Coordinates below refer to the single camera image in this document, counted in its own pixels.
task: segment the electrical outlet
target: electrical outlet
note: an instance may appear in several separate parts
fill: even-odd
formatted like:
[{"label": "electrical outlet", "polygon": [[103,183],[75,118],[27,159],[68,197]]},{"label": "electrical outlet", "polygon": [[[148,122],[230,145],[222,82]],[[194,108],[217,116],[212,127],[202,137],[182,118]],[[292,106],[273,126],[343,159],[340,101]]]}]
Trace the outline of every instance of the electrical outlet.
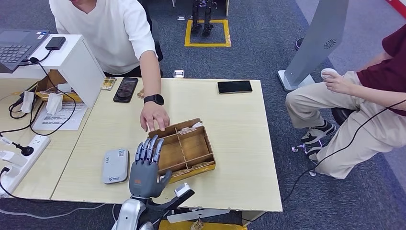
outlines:
[{"label": "electrical outlet", "polygon": [[[6,173],[3,173],[3,176],[0,178],[1,180],[1,185],[4,187],[4,189],[7,190],[9,193],[13,193],[14,190],[17,188],[17,186],[20,184],[21,180],[25,177],[27,172],[30,170],[30,168],[34,165],[38,157],[41,155],[41,153],[45,150],[45,148],[48,146],[49,142],[51,140],[46,137],[46,136],[40,136],[36,135],[28,144],[28,146],[31,146],[34,148],[34,152],[29,155],[29,156],[23,156],[24,158],[27,159],[27,162],[25,163],[24,166],[18,167],[17,165],[13,165],[13,167],[17,167],[20,172],[18,173],[17,176],[10,177]],[[0,197],[7,197],[8,195],[0,188]]]}]

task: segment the floor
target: floor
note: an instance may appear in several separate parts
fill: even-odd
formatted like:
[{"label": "floor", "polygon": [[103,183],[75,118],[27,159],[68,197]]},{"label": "floor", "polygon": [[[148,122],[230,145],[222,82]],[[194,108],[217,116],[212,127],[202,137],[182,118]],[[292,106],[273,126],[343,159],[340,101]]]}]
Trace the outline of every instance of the floor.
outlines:
[{"label": "floor", "polygon": [[[232,0],[228,17],[232,47],[213,48],[184,47],[186,21],[177,21],[177,16],[190,15],[190,1],[178,0],[176,8],[167,0],[150,2],[151,15],[159,24],[164,53],[161,68],[165,77],[171,77],[173,70],[183,68],[188,78],[261,80],[279,187],[281,196],[286,197],[296,178],[310,164],[302,154],[290,151],[305,130],[292,127],[284,107],[286,92],[276,73],[286,68],[295,55],[294,42],[305,34],[317,1]],[[218,3],[219,9],[214,12],[213,19],[224,18],[224,8],[220,0]],[[0,27],[45,28],[55,32],[47,0],[37,0],[35,4],[29,0],[0,0],[0,4]],[[321,81],[317,73],[323,68],[336,68],[339,72],[354,69],[379,52],[380,39],[405,23],[396,14],[384,0],[350,1],[344,41],[315,69],[314,79]],[[365,26],[374,32],[367,32]],[[329,111],[323,111],[323,115],[332,121]],[[401,161],[397,160],[395,164],[400,153],[386,155],[389,156],[377,154],[357,165],[345,180],[321,175],[303,177],[283,204],[284,212],[267,213],[248,229],[406,229],[406,194],[400,183],[406,180],[398,175]],[[70,202],[30,204],[0,199],[1,209],[43,216],[95,206]],[[238,215],[233,212],[211,221],[233,223],[238,221]],[[0,215],[0,226],[15,230],[107,230],[112,225],[111,205],[50,220]]]}]

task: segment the robot legs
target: robot legs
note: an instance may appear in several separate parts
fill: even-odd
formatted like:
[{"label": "robot legs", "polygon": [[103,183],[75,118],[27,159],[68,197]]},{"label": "robot legs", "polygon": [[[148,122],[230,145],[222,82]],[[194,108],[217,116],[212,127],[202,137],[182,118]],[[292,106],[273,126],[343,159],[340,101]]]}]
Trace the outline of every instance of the robot legs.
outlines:
[{"label": "robot legs", "polygon": [[210,32],[213,29],[213,25],[210,24],[210,19],[212,17],[212,3],[213,0],[193,0],[193,10],[192,10],[192,17],[193,17],[193,24],[191,29],[191,34],[197,34],[200,31],[202,25],[199,24],[199,7],[203,3],[205,5],[204,11],[204,29],[202,36],[208,37],[210,36]]}]

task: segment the khaki trousers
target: khaki trousers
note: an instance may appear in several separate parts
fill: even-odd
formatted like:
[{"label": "khaki trousers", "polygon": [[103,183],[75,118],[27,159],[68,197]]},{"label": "khaki trousers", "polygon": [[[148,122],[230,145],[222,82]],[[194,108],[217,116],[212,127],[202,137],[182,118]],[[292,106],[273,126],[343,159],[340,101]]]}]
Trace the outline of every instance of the khaki trousers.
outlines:
[{"label": "khaki trousers", "polygon": [[[354,71],[344,74],[344,78],[354,84],[361,84]],[[328,146],[317,154],[319,161],[347,146],[357,128],[384,109],[361,98],[332,92],[327,89],[324,82],[290,92],[286,96],[286,107],[295,128],[323,125],[319,109],[339,107],[357,110],[341,125]],[[348,148],[325,159],[316,171],[344,179],[356,164],[368,160],[378,152],[390,152],[393,148],[404,145],[406,145],[406,117],[386,110],[365,124]]]}]

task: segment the person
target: person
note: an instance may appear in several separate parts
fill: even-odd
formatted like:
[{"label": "person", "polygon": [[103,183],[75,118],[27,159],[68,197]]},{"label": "person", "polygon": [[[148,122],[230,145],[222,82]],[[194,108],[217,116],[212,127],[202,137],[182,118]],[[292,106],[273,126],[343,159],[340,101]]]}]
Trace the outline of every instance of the person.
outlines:
[{"label": "person", "polygon": [[[406,25],[384,38],[384,52],[362,70],[343,76],[334,72],[324,82],[290,92],[286,107],[295,128],[309,127],[303,143],[315,143],[335,130],[319,109],[355,110],[326,147],[309,150],[309,158],[321,161],[346,147],[361,124],[383,109],[406,100]],[[406,103],[396,105],[366,123],[351,145],[326,158],[316,168],[321,174],[344,179],[358,163],[378,152],[390,152],[406,145]]]},{"label": "person", "polygon": [[106,76],[140,77],[144,131],[164,130],[169,116],[163,105],[155,43],[144,8],[137,0],[50,0],[59,34],[83,35]]}]

